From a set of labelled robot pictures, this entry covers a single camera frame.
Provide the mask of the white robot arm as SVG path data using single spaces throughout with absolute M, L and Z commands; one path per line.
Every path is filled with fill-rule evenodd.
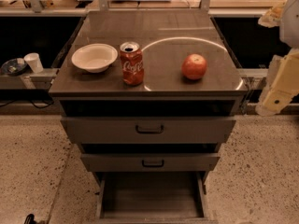
M 255 111 L 261 116 L 279 114 L 299 94 L 299 0 L 287 0 L 280 10 L 279 39 L 291 50 L 274 57 Z

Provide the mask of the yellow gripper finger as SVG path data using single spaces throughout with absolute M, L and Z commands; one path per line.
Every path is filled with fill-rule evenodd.
M 279 26 L 284 7 L 284 3 L 279 3 L 276 6 L 269 8 L 261 18 L 258 19 L 258 24 L 267 28 Z
M 279 114 L 298 94 L 299 49 L 291 49 L 284 57 L 273 57 L 255 111 L 260 116 Z

